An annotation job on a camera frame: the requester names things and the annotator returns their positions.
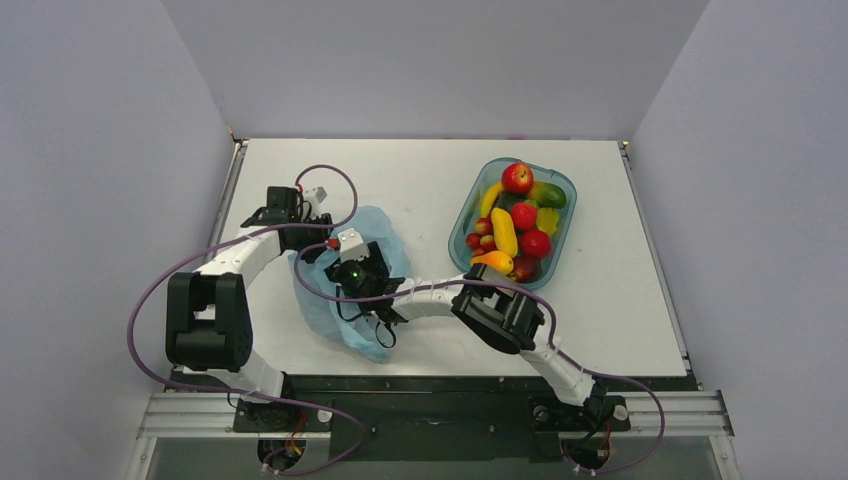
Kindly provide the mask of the light blue plastic bag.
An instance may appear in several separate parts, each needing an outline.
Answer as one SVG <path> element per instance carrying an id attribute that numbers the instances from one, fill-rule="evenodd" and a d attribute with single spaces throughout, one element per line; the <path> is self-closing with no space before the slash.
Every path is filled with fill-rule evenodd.
<path id="1" fill-rule="evenodd" d="M 365 241 L 375 241 L 378 244 L 390 276 L 404 277 L 409 273 L 410 260 L 405 252 L 403 240 L 382 209 L 375 206 L 361 207 L 349 223 L 334 229 L 333 233 L 337 235 L 348 228 L 356 229 Z M 325 294 L 336 296 L 336 285 L 327 278 L 325 269 L 338 259 L 336 252 L 325 251 L 312 264 L 297 262 L 291 256 L 289 265 L 298 266 L 301 276 L 311 286 Z M 389 349 L 380 344 L 387 332 L 376 327 L 375 317 L 362 317 L 355 303 L 336 303 L 316 296 L 298 279 L 293 281 L 293 287 L 304 322 L 314 333 L 371 362 L 383 364 L 389 361 Z"/>

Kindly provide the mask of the orange yellow fake fruit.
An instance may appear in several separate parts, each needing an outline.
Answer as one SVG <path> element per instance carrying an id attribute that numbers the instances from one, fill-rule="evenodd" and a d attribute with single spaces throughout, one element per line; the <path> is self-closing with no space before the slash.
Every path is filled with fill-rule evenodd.
<path id="1" fill-rule="evenodd" d="M 513 258 L 499 250 L 493 250 L 479 256 L 474 256 L 470 260 L 470 264 L 486 265 L 503 275 L 509 275 L 514 270 Z"/>

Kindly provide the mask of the yellow fake lemon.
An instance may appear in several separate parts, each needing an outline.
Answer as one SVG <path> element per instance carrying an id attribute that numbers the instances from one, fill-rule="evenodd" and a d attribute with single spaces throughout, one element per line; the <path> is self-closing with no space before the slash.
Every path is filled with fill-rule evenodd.
<path id="1" fill-rule="evenodd" d="M 516 229 L 509 212 L 495 207 L 490 212 L 490 220 L 493 225 L 493 237 L 496 249 L 511 258 L 518 255 L 519 246 Z"/>

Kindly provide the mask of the red fake apple from bag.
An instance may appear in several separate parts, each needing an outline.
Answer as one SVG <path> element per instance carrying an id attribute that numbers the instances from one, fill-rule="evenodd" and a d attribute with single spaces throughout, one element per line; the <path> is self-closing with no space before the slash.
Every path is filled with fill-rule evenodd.
<path id="1" fill-rule="evenodd" d="M 513 162 L 501 174 L 504 191 L 515 195 L 526 195 L 533 187 L 534 173 L 524 162 Z"/>

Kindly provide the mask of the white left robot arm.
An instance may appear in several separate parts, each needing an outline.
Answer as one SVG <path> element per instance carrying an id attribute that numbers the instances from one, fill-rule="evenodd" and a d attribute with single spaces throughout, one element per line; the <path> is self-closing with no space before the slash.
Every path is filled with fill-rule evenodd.
<path id="1" fill-rule="evenodd" d="M 169 361 L 186 375 L 208 375 L 252 393 L 260 418 L 275 430 L 295 423 L 299 405 L 283 393 L 284 374 L 253 348 L 247 288 L 282 254 L 329 239 L 332 217 L 320 208 L 325 197 L 322 187 L 268 188 L 265 205 L 241 223 L 238 243 L 191 273 L 174 274 L 167 284 Z"/>

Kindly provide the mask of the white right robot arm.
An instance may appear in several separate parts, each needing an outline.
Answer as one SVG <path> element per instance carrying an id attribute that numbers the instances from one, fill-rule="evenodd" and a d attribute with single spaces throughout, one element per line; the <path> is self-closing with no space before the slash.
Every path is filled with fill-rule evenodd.
<path id="1" fill-rule="evenodd" d="M 349 303 L 388 328 L 430 317 L 455 317 L 488 347 L 518 355 L 564 403 L 566 418 L 588 427 L 604 412 L 604 387 L 595 376 L 565 358 L 547 335 L 539 302 L 507 276 L 485 264 L 440 281 L 391 277 L 377 243 L 364 255 L 342 253 L 325 276 Z"/>

